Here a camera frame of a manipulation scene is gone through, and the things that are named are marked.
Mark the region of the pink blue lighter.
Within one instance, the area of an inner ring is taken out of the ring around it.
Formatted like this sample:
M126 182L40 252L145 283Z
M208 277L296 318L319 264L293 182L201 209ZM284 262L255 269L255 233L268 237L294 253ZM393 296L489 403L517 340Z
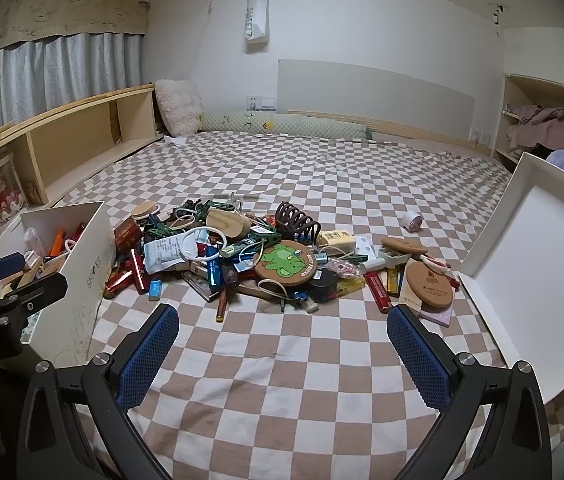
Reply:
M161 291L163 290L163 282L160 280L152 280L148 287L148 300L158 301L161 298Z

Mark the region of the round cork coaster with print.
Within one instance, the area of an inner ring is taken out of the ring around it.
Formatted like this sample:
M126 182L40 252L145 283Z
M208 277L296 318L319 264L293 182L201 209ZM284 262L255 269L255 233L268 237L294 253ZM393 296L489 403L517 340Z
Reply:
M454 289L443 274L430 270L425 263L411 261L405 268L405 278L414 292L427 306L448 309L454 299Z

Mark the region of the shiny blue pen tube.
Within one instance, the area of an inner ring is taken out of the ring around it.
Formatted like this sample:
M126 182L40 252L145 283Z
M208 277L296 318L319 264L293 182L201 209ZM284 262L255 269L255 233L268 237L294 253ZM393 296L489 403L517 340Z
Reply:
M216 245L207 245L205 249L207 259L207 278L210 290L216 292L222 288L222 271L220 264L219 248Z

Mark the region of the orange marker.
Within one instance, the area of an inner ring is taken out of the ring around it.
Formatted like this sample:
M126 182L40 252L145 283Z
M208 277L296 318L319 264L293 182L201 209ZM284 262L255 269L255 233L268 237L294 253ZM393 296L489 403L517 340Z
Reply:
M49 252L50 258L55 258L61 255L62 252L64 252L64 242L65 242L65 231L63 229L58 229L58 232L56 232L55 234L53 244Z

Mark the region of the red dress doll case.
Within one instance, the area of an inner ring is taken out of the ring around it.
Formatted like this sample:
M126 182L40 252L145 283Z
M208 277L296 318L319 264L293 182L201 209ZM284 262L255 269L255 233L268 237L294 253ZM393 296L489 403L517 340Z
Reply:
M13 155L0 159L0 232L27 207Z

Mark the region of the pink sticky notes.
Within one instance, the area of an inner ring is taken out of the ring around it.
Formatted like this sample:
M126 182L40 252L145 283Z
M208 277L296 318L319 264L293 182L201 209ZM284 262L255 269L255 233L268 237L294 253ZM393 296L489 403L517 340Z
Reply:
M452 313L453 309L451 307L446 309L436 309L423 306L422 310L419 311L419 317L442 327L449 327L451 324Z

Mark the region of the red cigarette box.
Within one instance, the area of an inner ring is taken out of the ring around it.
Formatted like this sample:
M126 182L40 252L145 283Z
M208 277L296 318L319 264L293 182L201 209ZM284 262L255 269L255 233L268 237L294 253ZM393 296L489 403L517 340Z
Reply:
M128 217L116 226L114 237L116 249L121 254L126 254L131 249L137 247L137 244L143 238L143 232L137 220L133 217Z

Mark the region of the white box lid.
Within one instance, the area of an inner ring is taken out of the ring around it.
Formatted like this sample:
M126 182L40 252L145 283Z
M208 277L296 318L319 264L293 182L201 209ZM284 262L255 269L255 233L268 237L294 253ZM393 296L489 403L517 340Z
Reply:
M458 270L507 365L529 362L545 402L564 391L564 170L521 157Z

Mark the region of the wooden bedside shelf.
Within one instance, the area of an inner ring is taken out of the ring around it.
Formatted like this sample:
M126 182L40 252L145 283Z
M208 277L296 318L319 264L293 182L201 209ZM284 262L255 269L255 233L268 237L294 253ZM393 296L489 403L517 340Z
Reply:
M57 203L157 141L153 94L152 84L105 92L1 127L0 159L13 155L26 208Z

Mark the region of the white paper receipt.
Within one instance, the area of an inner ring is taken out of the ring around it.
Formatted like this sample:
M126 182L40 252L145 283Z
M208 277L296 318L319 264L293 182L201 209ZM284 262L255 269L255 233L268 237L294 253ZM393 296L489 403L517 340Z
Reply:
M189 261L203 261L198 255L197 244L202 237L208 238L206 228L201 226L182 234L175 234L144 245L144 267L148 274L167 271Z

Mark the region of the brown pen gold tip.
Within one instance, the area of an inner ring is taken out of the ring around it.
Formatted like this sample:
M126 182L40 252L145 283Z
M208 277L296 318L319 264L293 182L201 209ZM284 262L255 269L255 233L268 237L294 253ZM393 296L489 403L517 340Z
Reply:
M217 323L222 323L224 321L225 311L227 311L227 300L229 300L229 289L227 288L227 286L224 286L224 288L220 292L218 299L218 306L216 311Z

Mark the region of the red lighter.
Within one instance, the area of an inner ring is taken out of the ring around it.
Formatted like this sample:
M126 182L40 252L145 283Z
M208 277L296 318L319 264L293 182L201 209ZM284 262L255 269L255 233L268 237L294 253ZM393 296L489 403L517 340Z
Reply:
M371 291L378 310L387 314L391 308L391 301L378 274L374 271L367 272L364 274L364 280L367 282L367 287Z

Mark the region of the grey curtain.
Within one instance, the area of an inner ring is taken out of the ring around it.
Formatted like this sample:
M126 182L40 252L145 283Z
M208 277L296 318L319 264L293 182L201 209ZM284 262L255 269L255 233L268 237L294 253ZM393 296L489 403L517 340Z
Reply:
M0 127L142 84L141 35L78 34L0 50Z

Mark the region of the white tape roll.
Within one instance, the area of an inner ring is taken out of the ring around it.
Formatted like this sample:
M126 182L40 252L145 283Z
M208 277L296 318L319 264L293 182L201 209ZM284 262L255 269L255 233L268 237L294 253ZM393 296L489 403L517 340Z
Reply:
M400 226L410 233L414 233L422 229L424 218L417 211L405 211L400 218Z

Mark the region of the oval wooden block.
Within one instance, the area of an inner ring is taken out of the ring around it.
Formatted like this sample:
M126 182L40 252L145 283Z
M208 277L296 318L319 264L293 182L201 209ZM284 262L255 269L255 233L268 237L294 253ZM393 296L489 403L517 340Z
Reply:
M207 212L206 226L221 231L231 240L240 240L250 231L250 220L236 211L211 207Z

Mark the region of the green dinosaur cork coaster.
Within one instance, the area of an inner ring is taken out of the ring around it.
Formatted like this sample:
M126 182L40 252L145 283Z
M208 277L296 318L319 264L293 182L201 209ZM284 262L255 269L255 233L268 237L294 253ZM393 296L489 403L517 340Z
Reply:
M259 278L291 287L310 281L317 270L312 249L292 240L281 240L266 249L255 265Z

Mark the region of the fluffy white pillow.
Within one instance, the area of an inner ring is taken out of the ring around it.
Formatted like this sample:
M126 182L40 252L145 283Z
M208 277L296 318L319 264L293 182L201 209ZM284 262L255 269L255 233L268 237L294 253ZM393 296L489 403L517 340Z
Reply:
M176 138L194 136L203 114L197 85L187 79L158 79L154 88L160 116L169 134Z

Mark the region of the brown hair claw clip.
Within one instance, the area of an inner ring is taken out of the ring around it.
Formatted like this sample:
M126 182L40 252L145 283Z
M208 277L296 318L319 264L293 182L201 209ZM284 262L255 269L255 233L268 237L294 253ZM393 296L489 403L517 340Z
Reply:
M284 240L313 245L320 234L321 224L288 202L282 202L275 211L275 228Z

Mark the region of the green bolster pillow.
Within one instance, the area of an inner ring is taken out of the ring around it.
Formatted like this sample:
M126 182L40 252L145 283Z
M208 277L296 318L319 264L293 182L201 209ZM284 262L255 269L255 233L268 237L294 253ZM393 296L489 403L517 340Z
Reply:
M367 126L340 122L329 118L296 114L276 114L262 110L201 114L199 131L235 131L252 134L286 134L323 139L367 139L372 137Z

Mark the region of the pile of pink clothes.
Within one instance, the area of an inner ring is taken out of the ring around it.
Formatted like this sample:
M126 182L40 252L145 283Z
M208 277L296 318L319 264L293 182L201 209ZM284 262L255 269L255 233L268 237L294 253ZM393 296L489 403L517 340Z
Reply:
M538 145L564 150L564 106L529 104L513 108L517 122L507 129L508 150L530 151Z

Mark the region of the white hanging bag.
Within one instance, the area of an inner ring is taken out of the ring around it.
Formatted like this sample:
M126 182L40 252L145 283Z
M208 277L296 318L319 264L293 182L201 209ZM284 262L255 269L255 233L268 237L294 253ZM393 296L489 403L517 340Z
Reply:
M269 0L247 0L244 37L247 44L269 40Z

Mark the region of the wall socket panel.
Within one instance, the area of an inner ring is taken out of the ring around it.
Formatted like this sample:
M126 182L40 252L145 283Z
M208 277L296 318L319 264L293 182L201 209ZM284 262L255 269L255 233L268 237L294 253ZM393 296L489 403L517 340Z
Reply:
M276 97L247 96L245 98L245 107L247 110L265 110L266 112L274 112L276 110Z

